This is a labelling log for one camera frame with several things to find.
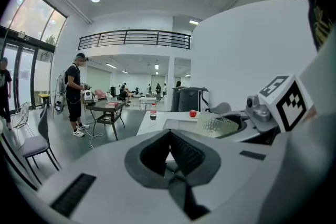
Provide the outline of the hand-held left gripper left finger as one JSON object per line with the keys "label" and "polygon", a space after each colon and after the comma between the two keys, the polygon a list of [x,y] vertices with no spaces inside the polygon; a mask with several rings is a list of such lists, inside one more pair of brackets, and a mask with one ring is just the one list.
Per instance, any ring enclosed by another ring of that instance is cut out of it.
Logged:
{"label": "hand-held left gripper left finger", "polygon": [[124,158],[129,175],[146,188],[167,189],[164,178],[170,153],[171,131],[164,130],[130,148]]}

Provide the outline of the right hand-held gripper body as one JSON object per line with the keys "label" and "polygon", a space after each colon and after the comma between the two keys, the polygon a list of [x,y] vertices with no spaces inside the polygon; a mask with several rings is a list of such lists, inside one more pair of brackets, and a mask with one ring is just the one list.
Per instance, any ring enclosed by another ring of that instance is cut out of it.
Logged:
{"label": "right hand-held gripper body", "polygon": [[308,114],[303,87],[294,74],[273,78],[246,101],[246,114],[258,132],[247,142],[272,144],[280,133],[292,131]]}

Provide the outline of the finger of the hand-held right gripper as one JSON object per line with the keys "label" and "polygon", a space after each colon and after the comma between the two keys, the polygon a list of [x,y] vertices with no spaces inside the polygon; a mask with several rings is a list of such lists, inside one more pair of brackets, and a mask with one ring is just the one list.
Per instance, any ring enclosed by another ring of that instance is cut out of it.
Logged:
{"label": "finger of the hand-held right gripper", "polygon": [[222,102],[219,105],[209,109],[209,112],[214,114],[225,114],[231,111],[231,106],[227,102]]}
{"label": "finger of the hand-held right gripper", "polygon": [[231,120],[238,124],[238,130],[221,135],[217,139],[227,139],[233,142],[247,142],[256,137],[256,127],[246,112],[225,113],[217,117],[220,121]]}

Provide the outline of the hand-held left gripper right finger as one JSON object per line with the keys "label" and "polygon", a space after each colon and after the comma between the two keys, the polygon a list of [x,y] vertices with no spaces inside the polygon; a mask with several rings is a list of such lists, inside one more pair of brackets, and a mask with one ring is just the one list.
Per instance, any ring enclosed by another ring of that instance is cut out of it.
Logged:
{"label": "hand-held left gripper right finger", "polygon": [[170,153],[190,186],[208,184],[221,166],[220,155],[211,147],[171,129]]}

